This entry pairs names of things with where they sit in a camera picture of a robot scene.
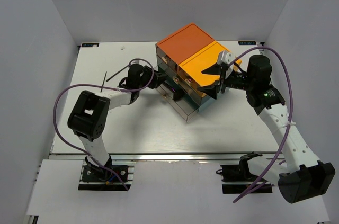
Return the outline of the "thin black makeup brush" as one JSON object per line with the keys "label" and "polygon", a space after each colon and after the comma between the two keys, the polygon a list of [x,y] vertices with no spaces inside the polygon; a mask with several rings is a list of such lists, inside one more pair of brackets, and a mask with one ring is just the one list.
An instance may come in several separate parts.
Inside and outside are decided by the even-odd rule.
{"label": "thin black makeup brush", "polygon": [[120,70],[118,70],[116,73],[114,73],[113,75],[111,75],[110,77],[108,77],[108,78],[106,79],[105,82],[110,81],[112,78],[114,78],[116,75],[118,75],[119,73],[121,73],[122,71],[124,71],[124,70],[125,70],[126,68],[128,68],[128,67],[129,67],[129,65],[124,66],[123,68],[121,68]]}

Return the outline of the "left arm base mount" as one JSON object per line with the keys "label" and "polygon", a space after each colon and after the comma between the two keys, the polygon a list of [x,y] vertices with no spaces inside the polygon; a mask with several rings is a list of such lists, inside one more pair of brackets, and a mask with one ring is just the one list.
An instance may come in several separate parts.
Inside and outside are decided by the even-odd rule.
{"label": "left arm base mount", "polygon": [[115,174],[94,166],[85,158],[79,177],[79,191],[122,191],[130,189],[133,181],[134,166],[108,164]]}

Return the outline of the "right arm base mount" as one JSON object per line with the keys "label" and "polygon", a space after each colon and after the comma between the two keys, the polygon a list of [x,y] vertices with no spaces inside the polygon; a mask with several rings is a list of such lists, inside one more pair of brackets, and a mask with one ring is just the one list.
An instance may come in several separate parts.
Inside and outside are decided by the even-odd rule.
{"label": "right arm base mount", "polygon": [[257,176],[249,172],[247,162],[255,157],[262,157],[260,153],[252,152],[242,156],[238,164],[221,165],[216,174],[221,176],[223,194],[241,194],[256,179]]}

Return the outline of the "black brush brown bristles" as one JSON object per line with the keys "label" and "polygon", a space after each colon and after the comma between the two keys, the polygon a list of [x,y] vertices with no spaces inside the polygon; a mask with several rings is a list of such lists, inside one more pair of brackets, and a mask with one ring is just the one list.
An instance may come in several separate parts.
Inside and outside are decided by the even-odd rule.
{"label": "black brush brown bristles", "polygon": [[164,82],[163,86],[166,87],[169,90],[169,96],[174,100],[174,101],[179,101],[183,98],[185,92],[181,88],[175,88],[171,86],[170,84]]}

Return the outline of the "aluminium rail lower left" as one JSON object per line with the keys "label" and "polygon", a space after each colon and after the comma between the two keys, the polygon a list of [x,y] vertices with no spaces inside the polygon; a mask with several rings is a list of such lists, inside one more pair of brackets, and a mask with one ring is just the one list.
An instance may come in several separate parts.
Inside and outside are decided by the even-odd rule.
{"label": "aluminium rail lower left", "polygon": [[39,216],[26,215],[23,224],[37,224]]}

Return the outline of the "yellow drawer box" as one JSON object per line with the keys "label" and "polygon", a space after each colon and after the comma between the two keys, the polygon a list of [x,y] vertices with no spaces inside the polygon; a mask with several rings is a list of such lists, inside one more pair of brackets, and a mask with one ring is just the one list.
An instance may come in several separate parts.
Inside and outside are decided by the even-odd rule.
{"label": "yellow drawer box", "polygon": [[179,76],[200,97],[205,97],[206,94],[198,91],[199,87],[211,85],[219,79],[218,75],[203,74],[202,71],[214,65],[218,55],[224,50],[230,52],[218,41],[214,41],[179,64]]}

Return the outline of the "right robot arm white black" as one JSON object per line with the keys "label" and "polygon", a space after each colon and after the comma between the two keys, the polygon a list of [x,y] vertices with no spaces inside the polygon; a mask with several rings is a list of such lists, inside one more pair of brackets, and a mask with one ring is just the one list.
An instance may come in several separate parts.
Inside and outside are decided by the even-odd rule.
{"label": "right robot arm white black", "polygon": [[284,156],[285,163],[266,159],[262,154],[250,153],[239,161],[239,175],[246,181],[255,177],[276,186],[284,199],[296,203],[326,193],[335,175],[331,163],[323,163],[309,148],[296,124],[291,121],[292,109],[280,92],[271,84],[272,66],[268,57],[253,55],[247,70],[234,70],[231,64],[234,56],[220,53],[215,64],[202,71],[203,74],[217,75],[214,83],[199,87],[199,90],[216,98],[226,88],[242,89],[246,92],[249,105],[265,123],[279,144],[277,153]]}

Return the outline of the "dark grey drawer box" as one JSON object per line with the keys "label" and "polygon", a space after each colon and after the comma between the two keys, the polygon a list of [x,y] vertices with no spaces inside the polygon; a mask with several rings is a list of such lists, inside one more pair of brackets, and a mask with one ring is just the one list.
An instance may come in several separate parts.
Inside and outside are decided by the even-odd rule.
{"label": "dark grey drawer box", "polygon": [[202,105],[202,97],[186,83],[170,66],[168,66],[159,56],[156,56],[158,70],[162,69],[169,77],[169,81],[183,89],[187,95],[198,106]]}

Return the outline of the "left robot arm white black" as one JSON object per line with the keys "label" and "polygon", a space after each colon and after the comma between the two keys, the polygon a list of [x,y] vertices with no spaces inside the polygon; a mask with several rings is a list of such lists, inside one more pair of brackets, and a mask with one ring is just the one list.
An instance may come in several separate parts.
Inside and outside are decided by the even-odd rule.
{"label": "left robot arm white black", "polygon": [[100,181],[107,181],[112,175],[111,157],[102,139],[109,111],[134,103],[141,88],[156,89],[166,81],[166,77],[165,73],[149,66],[133,64],[127,76],[119,82],[117,91],[80,93],[67,125],[82,142],[88,153],[85,161]]}

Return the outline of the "blue label sticker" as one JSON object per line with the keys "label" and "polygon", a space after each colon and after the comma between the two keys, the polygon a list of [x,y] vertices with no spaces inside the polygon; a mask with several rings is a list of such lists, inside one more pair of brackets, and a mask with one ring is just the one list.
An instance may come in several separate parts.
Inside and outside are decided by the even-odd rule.
{"label": "blue label sticker", "polygon": [[82,43],[81,48],[96,48],[99,47],[99,43]]}
{"label": "blue label sticker", "polygon": [[256,41],[238,41],[240,46],[257,46]]}

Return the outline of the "teal drawer box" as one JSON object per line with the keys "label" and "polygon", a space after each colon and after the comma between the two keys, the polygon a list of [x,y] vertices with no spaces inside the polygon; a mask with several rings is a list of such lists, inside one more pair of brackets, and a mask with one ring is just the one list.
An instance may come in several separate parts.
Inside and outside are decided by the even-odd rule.
{"label": "teal drawer box", "polygon": [[205,111],[211,104],[213,104],[216,99],[211,98],[210,96],[206,95],[202,98],[201,104],[198,108],[198,113],[202,113]]}

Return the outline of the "dark orange drawer box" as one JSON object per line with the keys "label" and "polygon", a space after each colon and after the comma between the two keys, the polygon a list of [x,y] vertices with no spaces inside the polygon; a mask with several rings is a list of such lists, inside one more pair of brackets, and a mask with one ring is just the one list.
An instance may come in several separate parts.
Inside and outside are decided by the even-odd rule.
{"label": "dark orange drawer box", "polygon": [[215,39],[195,23],[189,23],[157,42],[156,55],[167,57],[176,66],[214,42]]}

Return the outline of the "blue label sticker right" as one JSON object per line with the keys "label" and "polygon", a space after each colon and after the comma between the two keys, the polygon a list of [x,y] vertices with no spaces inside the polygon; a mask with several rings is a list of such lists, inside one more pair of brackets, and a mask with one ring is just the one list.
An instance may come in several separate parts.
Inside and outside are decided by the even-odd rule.
{"label": "blue label sticker right", "polygon": [[240,46],[257,46],[256,41],[238,41]]}

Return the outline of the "blue label sticker left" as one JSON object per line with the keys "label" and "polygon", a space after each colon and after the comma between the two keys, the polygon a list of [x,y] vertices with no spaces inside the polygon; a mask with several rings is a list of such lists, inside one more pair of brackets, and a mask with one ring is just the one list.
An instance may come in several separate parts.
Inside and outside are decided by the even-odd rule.
{"label": "blue label sticker left", "polygon": [[82,43],[81,48],[96,48],[99,47],[99,43]]}

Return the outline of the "clear wide bottom drawer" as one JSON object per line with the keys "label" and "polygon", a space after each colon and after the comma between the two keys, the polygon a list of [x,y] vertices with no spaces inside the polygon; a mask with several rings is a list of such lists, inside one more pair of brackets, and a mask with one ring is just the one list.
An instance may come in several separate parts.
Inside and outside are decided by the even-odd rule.
{"label": "clear wide bottom drawer", "polygon": [[[175,88],[180,88],[179,86],[175,85],[173,82],[170,82],[170,80],[166,80],[166,83],[170,84],[171,86]],[[198,108],[199,106],[191,100],[191,98],[187,95],[185,92],[183,98],[179,101],[174,101],[170,95],[169,90],[161,84],[157,88],[157,91],[159,94],[165,99],[165,101],[186,121],[189,122],[192,120],[197,114],[198,114]]]}

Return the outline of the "long thin black stick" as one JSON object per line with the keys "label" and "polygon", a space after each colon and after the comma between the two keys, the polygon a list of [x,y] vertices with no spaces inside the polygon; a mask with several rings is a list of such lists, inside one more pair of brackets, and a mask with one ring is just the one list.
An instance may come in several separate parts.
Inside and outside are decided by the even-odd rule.
{"label": "long thin black stick", "polygon": [[105,72],[105,74],[104,74],[104,78],[103,78],[103,82],[102,82],[102,87],[101,87],[101,90],[100,90],[100,92],[102,92],[103,90],[104,90],[104,85],[105,85],[105,81],[106,81],[106,76],[107,76],[107,71]]}

